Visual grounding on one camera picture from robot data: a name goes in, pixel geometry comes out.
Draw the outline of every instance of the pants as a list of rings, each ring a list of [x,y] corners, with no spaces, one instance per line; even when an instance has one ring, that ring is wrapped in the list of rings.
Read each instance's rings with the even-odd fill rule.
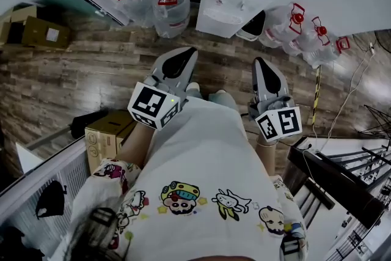
[[[191,97],[196,97],[196,98],[203,99],[201,94],[200,94],[200,92],[197,89],[189,89],[186,92],[186,94],[188,96],[191,96]],[[227,92],[221,93],[221,94],[210,94],[208,100],[211,101],[211,102],[217,103],[219,105],[226,106],[228,108],[234,109],[234,110],[239,112],[239,108],[236,105],[235,100]]]

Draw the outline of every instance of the white t-shirt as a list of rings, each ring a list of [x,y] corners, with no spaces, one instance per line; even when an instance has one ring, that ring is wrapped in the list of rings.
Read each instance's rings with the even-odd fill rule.
[[[280,260],[284,236],[299,242],[287,244],[286,259],[304,260],[308,243],[300,211],[281,178],[267,175],[240,115],[189,99],[156,132],[142,171],[121,161],[102,162],[76,197],[72,220],[125,195],[110,248],[127,260]],[[297,254],[287,253],[298,246]]]

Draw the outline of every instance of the water bottle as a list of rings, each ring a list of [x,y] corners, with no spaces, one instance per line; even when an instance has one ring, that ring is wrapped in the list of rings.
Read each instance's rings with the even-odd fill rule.
[[[145,28],[153,26],[152,0],[118,0],[116,9],[136,25]]]
[[[303,52],[321,49],[330,43],[327,29],[322,26],[319,17],[303,22],[303,30],[299,36],[289,43],[282,45],[283,50],[290,56],[297,56]]]
[[[321,49],[312,52],[304,52],[303,59],[312,66],[317,68],[319,65],[326,64],[338,59],[342,50],[350,48],[349,40],[347,37],[340,37],[339,39],[331,35],[330,43],[323,46]]]
[[[171,39],[187,28],[190,0],[156,0],[152,7],[153,24],[160,37]]]
[[[264,46],[277,48],[294,40],[302,32],[304,8],[297,3],[266,12],[265,26],[259,40]]]

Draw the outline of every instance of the yellow and black striped tape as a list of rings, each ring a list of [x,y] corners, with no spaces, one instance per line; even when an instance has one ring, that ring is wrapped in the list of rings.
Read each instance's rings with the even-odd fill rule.
[[[319,89],[320,89],[320,74],[321,74],[321,65],[316,70],[316,87],[315,87],[315,101],[313,102],[313,112],[312,112],[312,125],[315,124],[315,118],[316,118],[316,107],[318,106],[318,99],[319,99]]]

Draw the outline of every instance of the shoe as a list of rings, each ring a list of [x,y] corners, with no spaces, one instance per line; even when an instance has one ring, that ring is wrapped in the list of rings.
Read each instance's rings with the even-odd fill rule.
[[[190,83],[187,87],[186,87],[186,91],[188,91],[189,89],[197,89],[198,91],[200,91],[200,86],[198,83]]]

